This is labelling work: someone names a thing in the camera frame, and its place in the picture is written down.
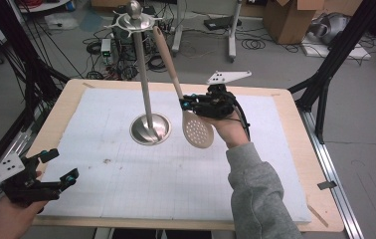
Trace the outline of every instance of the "ball finial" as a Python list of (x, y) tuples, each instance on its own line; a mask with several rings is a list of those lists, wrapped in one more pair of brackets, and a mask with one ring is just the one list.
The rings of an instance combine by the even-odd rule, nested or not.
[(139, 19), (141, 17), (142, 7), (136, 0), (131, 0), (126, 4), (126, 12), (131, 19)]

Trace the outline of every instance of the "metal rail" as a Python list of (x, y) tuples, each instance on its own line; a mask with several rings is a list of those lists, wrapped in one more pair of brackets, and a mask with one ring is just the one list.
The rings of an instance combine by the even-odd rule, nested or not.
[(340, 182), (340, 178), (337, 175), (330, 155), (328, 154), (325, 144), (319, 142), (317, 135), (315, 134), (315, 120), (312, 113), (299, 110), (300, 117), (308, 132), (309, 139), (314, 147), (315, 153), (318, 157), (321, 169), (326, 177), (327, 181), (334, 181), (337, 186), (331, 188), (331, 194), (339, 209), (340, 216), (342, 217), (343, 224), (349, 235), (350, 239), (363, 239), (361, 228), (356, 220), (355, 214), (352, 211), (352, 207), (349, 204), (346, 193), (343, 190), (343, 186)]

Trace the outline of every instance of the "slotted spoon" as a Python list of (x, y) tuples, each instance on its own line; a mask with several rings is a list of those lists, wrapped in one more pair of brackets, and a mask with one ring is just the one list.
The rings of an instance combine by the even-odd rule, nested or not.
[[(160, 56), (169, 72), (170, 79), (172, 79), (176, 94), (179, 99), (184, 99), (181, 86), (179, 85), (178, 76), (176, 75), (176, 70), (173, 66), (173, 61), (163, 34), (158, 27), (153, 27), (153, 33)], [(214, 132), (212, 126), (201, 120), (192, 112), (182, 111), (182, 130), (188, 142), (195, 147), (206, 148), (213, 143)]]

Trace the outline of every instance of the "gray sleeve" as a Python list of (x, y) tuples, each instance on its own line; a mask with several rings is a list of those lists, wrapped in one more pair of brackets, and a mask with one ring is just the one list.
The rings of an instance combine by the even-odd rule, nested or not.
[(278, 174), (260, 160), (254, 144), (233, 147), (226, 155), (237, 238), (302, 238), (282, 202)]

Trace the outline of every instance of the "hand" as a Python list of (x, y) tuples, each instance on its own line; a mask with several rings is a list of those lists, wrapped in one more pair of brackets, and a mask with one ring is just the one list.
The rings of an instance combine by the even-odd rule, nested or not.
[(242, 127), (240, 118), (236, 112), (224, 119), (210, 119), (200, 117), (203, 121), (212, 124), (219, 136), (226, 143), (228, 148), (246, 144), (249, 142), (248, 137)]
[(31, 226), (37, 213), (47, 201), (33, 202), (28, 207), (12, 203), (7, 196), (0, 199), (0, 238), (18, 239)]

